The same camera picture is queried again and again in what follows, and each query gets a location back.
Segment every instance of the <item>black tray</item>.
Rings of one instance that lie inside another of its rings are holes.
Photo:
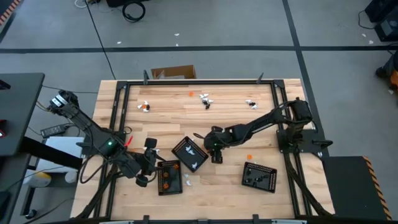
[[[195,155],[189,154],[185,148],[191,146],[193,153]],[[209,155],[205,153],[200,147],[195,144],[188,136],[183,138],[180,143],[178,143],[172,153],[177,156],[181,160],[191,172],[195,172],[199,169],[199,167],[209,158]],[[198,163],[196,169],[192,168],[192,164]]]
[[[242,185],[275,193],[276,174],[276,169],[245,162]]]
[[[158,162],[157,167],[157,186],[159,196],[172,195],[182,193],[182,178],[181,178],[181,163],[180,161],[165,161]]]

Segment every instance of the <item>cardboard box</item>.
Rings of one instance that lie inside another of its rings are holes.
[[[154,79],[191,79],[197,78],[193,65],[151,69]]]

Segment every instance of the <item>gray floor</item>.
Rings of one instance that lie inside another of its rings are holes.
[[[73,2],[24,1],[0,48],[100,47],[88,11],[75,7]],[[300,45],[367,46],[370,40],[373,45],[385,45],[378,41],[373,30],[357,25],[357,13],[369,2],[289,0]],[[147,14],[135,24],[126,22],[118,10],[110,11],[105,1],[90,7],[105,47],[293,45],[280,0],[151,0],[144,4]],[[371,26],[366,15],[362,22]],[[141,78],[143,69],[190,64],[195,66],[198,78],[256,78],[261,72],[265,78],[302,77],[296,54],[290,51],[126,52],[108,56],[119,79]],[[394,128],[398,122],[397,99],[389,94],[384,83],[373,77],[375,69],[389,54],[304,52],[303,56],[326,137],[335,142],[330,154],[368,156],[393,218],[398,219],[398,196],[394,192],[398,184],[394,175],[394,162],[398,160]],[[0,54],[0,68],[2,73],[44,72],[45,85],[78,91],[96,91],[100,80],[112,79],[102,53]],[[55,93],[44,88],[39,100],[47,104]],[[83,111],[92,115],[96,95],[78,97]],[[65,121],[35,110],[30,127],[38,131]],[[27,136],[40,140],[31,131]],[[41,189],[32,207],[46,211],[73,197],[74,191],[74,188]],[[41,204],[38,198],[52,200]],[[19,216],[21,203],[20,198],[11,223],[24,221]],[[66,220],[71,206],[71,202],[62,205],[41,222]]]

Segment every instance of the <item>butcher block tabletop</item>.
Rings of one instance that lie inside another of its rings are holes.
[[[305,99],[300,79],[285,79],[288,100],[296,97]],[[111,120],[117,81],[102,81],[98,92],[93,120],[108,128]],[[124,91],[121,90],[116,127],[120,121]],[[199,95],[207,93],[214,100],[205,109]],[[278,92],[279,102],[282,97]],[[256,102],[258,109],[252,110],[245,100]],[[143,113],[137,106],[147,101],[150,111]],[[159,156],[176,160],[171,150],[185,136],[194,139],[203,150],[203,140],[193,133],[205,136],[212,126],[222,128],[248,123],[272,110],[274,103],[270,85],[140,85],[132,86],[126,111],[125,127],[132,129],[132,143],[128,150],[143,152],[146,138],[157,139]],[[285,168],[284,156],[279,152],[275,131],[272,126],[253,135],[244,144],[222,151],[223,163],[213,164],[211,158],[191,173],[182,164],[183,193],[159,196],[157,179],[143,188],[135,179],[119,178],[114,192],[112,220],[142,220],[149,215],[151,220],[194,220],[194,219],[252,219],[293,218],[292,201]],[[333,204],[326,182],[322,162],[313,154],[301,154],[303,173],[307,187],[315,198],[330,213]],[[246,161],[277,169],[275,193],[269,193],[241,185],[243,166]],[[295,167],[293,155],[291,161]],[[86,179],[103,160],[93,157],[84,173]],[[98,188],[100,173],[86,184],[78,184],[71,217],[78,215],[90,201]],[[303,198],[296,185],[300,213],[305,214]],[[101,215],[105,214],[108,192],[103,195]]]

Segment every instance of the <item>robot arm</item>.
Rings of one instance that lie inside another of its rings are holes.
[[[283,114],[285,109],[291,110],[293,119],[288,119]],[[312,114],[308,103],[297,98],[294,101],[288,101],[274,108],[270,113],[248,124],[237,124],[224,129],[213,126],[211,132],[204,137],[204,145],[211,154],[211,161],[221,164],[223,163],[223,157],[221,156],[222,149],[243,144],[251,139],[253,134],[275,124],[288,124],[286,140],[292,144],[298,144],[302,141],[301,131],[303,127],[311,121]]]
[[[98,151],[109,163],[116,164],[127,178],[137,178],[137,184],[146,186],[147,178],[155,172],[156,139],[147,139],[147,150],[144,154],[127,152],[124,141],[111,130],[98,126],[90,117],[79,109],[78,98],[70,91],[60,90],[50,101],[47,108],[52,113],[70,119],[78,128],[91,138],[91,147]]]

